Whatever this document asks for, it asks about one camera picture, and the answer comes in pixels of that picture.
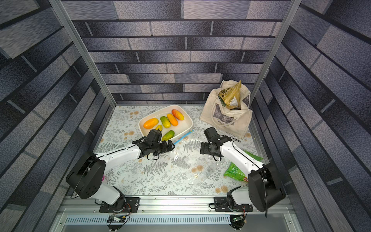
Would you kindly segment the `green yellow mango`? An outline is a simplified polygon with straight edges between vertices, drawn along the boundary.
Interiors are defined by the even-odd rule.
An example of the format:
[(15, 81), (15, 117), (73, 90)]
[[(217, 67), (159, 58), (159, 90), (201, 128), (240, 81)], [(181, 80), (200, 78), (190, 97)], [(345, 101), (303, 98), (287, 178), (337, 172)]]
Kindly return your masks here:
[(164, 128), (171, 127), (172, 124), (170, 123), (169, 119), (166, 116), (162, 116), (160, 120)]

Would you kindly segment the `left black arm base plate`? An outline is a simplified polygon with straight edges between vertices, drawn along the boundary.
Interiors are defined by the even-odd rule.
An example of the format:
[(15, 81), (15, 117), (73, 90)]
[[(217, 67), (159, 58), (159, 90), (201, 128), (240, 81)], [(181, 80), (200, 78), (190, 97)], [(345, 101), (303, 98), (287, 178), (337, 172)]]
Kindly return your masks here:
[(140, 203), (139, 197), (119, 197), (112, 205), (102, 202), (100, 213), (136, 213)]

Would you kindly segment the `orange yellow mango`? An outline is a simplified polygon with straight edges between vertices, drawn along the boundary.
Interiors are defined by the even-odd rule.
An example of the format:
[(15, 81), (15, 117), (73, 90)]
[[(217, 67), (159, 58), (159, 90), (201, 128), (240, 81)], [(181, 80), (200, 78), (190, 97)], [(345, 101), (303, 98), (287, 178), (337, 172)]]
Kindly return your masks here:
[(157, 126), (158, 124), (159, 124), (159, 120), (158, 120), (157, 118), (152, 118), (152, 119), (147, 120), (147, 121), (144, 123), (143, 127), (144, 127), (145, 129), (152, 129), (152, 128), (154, 128), (155, 126)]

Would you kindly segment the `clear blue-zipper zip-top bag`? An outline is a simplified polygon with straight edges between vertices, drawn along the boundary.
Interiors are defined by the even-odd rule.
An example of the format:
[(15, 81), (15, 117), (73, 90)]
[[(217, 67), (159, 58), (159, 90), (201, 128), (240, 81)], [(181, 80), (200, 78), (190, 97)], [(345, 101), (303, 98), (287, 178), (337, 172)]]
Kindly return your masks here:
[(188, 186), (221, 180), (230, 161), (226, 158), (202, 155), (201, 143), (206, 141), (200, 130), (194, 130), (182, 140), (178, 140), (174, 151), (168, 156), (168, 169), (164, 171), (161, 181), (169, 185)]

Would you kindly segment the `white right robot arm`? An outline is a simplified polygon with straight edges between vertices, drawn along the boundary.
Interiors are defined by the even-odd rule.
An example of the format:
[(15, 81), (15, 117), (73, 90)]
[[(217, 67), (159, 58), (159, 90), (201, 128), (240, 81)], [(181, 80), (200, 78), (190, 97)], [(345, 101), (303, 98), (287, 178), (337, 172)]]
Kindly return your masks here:
[(252, 205), (260, 212), (268, 209), (286, 197), (277, 167), (273, 163), (264, 164), (240, 149), (235, 141), (219, 135), (214, 127), (204, 131), (207, 143), (201, 143), (200, 153), (215, 159), (227, 158), (245, 174), (248, 187), (236, 187), (227, 193), (226, 203), (231, 210), (239, 206)]

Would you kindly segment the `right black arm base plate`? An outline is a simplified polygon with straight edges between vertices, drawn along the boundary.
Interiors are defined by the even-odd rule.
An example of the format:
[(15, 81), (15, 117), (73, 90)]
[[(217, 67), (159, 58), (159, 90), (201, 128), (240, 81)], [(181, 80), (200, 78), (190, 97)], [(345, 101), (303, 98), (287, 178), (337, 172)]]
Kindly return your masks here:
[(214, 197), (214, 202), (209, 207), (216, 212), (253, 212), (252, 205), (230, 205), (227, 197)]

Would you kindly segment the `white oval plastic tray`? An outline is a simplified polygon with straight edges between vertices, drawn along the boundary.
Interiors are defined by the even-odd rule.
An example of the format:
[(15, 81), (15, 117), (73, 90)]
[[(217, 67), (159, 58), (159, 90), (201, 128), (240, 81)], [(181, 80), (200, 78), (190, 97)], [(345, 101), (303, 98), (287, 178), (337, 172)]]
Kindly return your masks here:
[[(177, 126), (171, 125), (169, 128), (165, 128), (162, 125), (162, 122), (161, 122), (160, 118), (161, 117), (166, 117), (168, 114), (171, 114), (172, 110), (178, 110), (184, 116), (184, 120), (176, 119), (178, 121)], [(153, 128), (146, 129), (144, 127), (144, 124), (145, 124), (145, 122), (147, 122), (150, 119), (158, 119), (158, 124), (156, 124)], [(174, 131), (174, 136), (173, 136), (173, 138), (171, 138), (172, 142), (174, 143), (179, 138), (186, 135), (192, 129), (193, 121), (192, 121), (191, 117), (189, 116), (189, 114), (181, 106), (173, 104), (173, 105), (163, 107), (163, 108), (161, 108), (161, 109), (159, 109), (159, 110), (157, 110), (157, 111), (155, 111), (151, 114), (148, 114), (147, 116), (145, 116), (144, 118), (142, 118), (138, 122), (138, 126), (139, 126), (139, 129), (140, 129), (140, 132), (141, 132), (142, 136), (147, 136), (149, 134), (149, 132), (152, 129), (155, 129), (158, 125), (162, 126), (162, 132), (161, 132), (162, 136), (164, 136), (169, 131)]]

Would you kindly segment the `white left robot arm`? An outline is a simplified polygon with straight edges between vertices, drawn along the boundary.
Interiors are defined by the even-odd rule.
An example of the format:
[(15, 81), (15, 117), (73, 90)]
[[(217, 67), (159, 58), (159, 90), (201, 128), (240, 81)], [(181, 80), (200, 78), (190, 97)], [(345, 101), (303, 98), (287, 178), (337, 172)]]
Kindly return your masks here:
[(81, 199), (94, 198), (119, 211), (125, 207), (125, 196), (116, 187), (104, 182), (105, 171), (150, 154), (157, 157), (174, 148), (171, 140), (162, 140), (160, 130), (152, 129), (147, 136), (126, 147), (98, 154), (86, 152), (67, 175), (66, 182)]

